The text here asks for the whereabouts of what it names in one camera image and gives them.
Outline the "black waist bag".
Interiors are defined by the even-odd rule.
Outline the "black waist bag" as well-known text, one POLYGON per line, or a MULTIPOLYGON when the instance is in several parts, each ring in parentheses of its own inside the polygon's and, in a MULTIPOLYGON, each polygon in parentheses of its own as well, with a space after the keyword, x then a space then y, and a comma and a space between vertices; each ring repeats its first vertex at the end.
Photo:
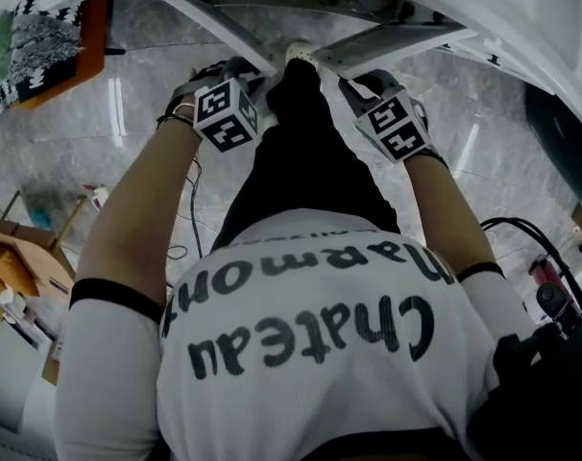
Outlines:
POLYGON ((499 385, 467 432, 485 461, 582 461, 582 327, 499 339, 499 385))

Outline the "black white striped blanket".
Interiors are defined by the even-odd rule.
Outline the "black white striped blanket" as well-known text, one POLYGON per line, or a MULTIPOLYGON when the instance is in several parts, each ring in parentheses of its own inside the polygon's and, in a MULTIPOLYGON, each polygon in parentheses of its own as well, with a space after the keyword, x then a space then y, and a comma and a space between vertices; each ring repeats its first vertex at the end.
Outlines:
MULTIPOLYGON (((11 12, 13 12, 13 18, 19 15, 39 14, 63 20, 74 26, 79 26, 81 29, 83 9, 80 4, 77 4, 51 11, 43 11, 39 8, 39 0, 19 0, 11 12)), ((59 61, 50 68, 38 68, 32 76, 20 83, 0 84, 0 113, 14 103, 28 101, 53 85, 58 85, 67 78, 74 76, 77 55, 66 61, 59 61)))

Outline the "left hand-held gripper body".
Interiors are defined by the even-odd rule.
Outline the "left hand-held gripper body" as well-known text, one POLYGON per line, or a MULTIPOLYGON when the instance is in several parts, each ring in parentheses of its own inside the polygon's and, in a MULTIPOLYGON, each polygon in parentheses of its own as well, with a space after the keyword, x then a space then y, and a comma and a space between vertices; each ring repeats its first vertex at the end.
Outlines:
POLYGON ((256 140, 259 113, 255 101, 262 89, 248 89, 248 73, 260 71, 242 57, 232 57, 219 83, 195 93, 194 129, 219 152, 256 140))

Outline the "person's left hand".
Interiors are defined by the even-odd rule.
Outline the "person's left hand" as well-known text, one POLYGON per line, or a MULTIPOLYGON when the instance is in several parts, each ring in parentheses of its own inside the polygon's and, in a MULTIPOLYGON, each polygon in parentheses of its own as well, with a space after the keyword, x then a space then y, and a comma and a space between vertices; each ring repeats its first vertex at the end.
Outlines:
POLYGON ((194 97, 195 93, 203 87, 211 88, 218 85, 223 73, 226 61, 218 61, 203 68, 192 76, 186 83, 179 85, 172 93, 170 102, 165 110, 166 114, 172 114, 174 109, 182 102, 185 96, 194 97))

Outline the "dark wristband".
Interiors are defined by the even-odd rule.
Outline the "dark wristband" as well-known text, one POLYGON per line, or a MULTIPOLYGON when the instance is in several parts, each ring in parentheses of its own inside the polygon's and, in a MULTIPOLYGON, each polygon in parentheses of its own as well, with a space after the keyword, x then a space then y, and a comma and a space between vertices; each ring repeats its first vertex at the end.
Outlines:
POLYGON ((410 160, 411 158, 432 158, 440 162, 446 169, 449 169, 449 166, 447 165, 446 161, 440 156, 440 154, 437 151, 430 148, 424 148, 413 153, 408 158, 408 160, 410 160))

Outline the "orange sofa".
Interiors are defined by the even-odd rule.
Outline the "orange sofa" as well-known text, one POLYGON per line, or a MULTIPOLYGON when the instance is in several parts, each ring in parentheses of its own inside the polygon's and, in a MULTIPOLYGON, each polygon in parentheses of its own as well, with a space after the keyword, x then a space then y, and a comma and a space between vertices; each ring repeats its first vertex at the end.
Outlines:
POLYGON ((51 99, 97 76, 105 66, 108 16, 112 0, 85 0, 81 39, 84 50, 77 55, 76 73, 58 85, 41 92, 20 107, 34 110, 51 99))

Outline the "wooden stool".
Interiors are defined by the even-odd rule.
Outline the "wooden stool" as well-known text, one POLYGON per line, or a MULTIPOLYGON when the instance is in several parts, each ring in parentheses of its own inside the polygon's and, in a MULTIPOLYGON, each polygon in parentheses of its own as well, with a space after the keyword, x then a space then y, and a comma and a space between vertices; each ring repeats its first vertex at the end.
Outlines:
POLYGON ((87 202, 83 196, 59 233, 23 226, 9 220, 20 194, 16 192, 0 216, 0 280, 25 298, 52 297, 69 304, 75 271, 61 248, 77 215, 87 202))

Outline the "person's black trousers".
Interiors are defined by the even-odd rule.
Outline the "person's black trousers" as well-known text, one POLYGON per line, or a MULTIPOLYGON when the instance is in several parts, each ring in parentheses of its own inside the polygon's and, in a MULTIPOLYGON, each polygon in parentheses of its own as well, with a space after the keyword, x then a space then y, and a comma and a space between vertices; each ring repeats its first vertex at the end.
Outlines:
POLYGON ((253 169, 233 200, 213 247, 294 209, 357 216, 380 230, 398 232, 396 211, 381 195, 368 166, 336 130, 316 67, 290 60, 266 101, 277 125, 255 150, 253 169))

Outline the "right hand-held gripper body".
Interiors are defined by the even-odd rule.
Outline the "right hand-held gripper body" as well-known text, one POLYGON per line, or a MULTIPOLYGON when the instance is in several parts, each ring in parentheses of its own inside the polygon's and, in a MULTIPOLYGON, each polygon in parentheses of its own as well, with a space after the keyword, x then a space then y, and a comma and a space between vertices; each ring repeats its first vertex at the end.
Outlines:
POLYGON ((352 109, 354 126, 390 161, 430 144, 423 106, 389 72, 373 70, 350 82, 364 98, 362 109, 352 109))

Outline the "red and white object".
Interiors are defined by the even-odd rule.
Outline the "red and white object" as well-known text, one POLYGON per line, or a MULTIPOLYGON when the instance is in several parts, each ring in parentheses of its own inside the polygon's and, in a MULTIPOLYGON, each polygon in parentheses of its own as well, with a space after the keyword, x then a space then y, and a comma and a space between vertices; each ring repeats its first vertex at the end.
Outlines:
POLYGON ((104 203, 109 198, 109 189, 102 184, 84 184, 84 190, 92 205, 97 210, 101 210, 104 203))

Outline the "person's right forearm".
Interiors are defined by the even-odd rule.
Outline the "person's right forearm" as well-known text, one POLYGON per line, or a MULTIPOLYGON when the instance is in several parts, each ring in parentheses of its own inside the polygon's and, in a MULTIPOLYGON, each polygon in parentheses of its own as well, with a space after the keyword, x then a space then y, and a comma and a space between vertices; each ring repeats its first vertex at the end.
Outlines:
POLYGON ((432 158, 411 158, 404 167, 419 209, 426 246, 456 275, 499 272, 489 240, 454 177, 432 158))

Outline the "person's left forearm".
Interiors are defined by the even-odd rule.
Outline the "person's left forearm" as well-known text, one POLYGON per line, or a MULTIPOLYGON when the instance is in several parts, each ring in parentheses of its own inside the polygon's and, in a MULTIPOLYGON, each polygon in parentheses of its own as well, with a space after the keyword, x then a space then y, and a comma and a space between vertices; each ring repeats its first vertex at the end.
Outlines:
POLYGON ((188 171, 201 138, 174 117, 162 122, 99 212, 77 280, 104 279, 166 302, 166 259, 188 171))

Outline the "person's white shirt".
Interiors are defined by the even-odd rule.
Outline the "person's white shirt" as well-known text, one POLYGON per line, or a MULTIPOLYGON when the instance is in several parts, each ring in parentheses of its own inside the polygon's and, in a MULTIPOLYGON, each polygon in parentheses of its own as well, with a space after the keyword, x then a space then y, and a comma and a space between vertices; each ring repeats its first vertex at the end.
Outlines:
POLYGON ((501 337, 535 323, 491 262, 454 274, 361 219, 295 210, 198 261, 166 305, 74 287, 61 461, 474 459, 501 337))

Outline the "small teal object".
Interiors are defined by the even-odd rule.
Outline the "small teal object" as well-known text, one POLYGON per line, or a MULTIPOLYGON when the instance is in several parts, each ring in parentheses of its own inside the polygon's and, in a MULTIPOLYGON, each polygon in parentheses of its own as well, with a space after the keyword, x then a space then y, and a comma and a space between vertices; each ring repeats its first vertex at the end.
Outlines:
POLYGON ((52 231, 53 224, 50 215, 40 207, 33 207, 29 210, 29 216, 35 228, 52 231))

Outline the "grey fuzzy blanket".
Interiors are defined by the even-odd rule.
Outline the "grey fuzzy blanket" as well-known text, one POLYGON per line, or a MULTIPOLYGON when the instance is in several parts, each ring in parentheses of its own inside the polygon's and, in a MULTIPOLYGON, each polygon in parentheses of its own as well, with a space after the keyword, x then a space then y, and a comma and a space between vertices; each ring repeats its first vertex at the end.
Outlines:
POLYGON ((82 51, 81 29, 70 23, 39 14, 13 19, 10 79, 17 84, 38 68, 47 69, 82 51))

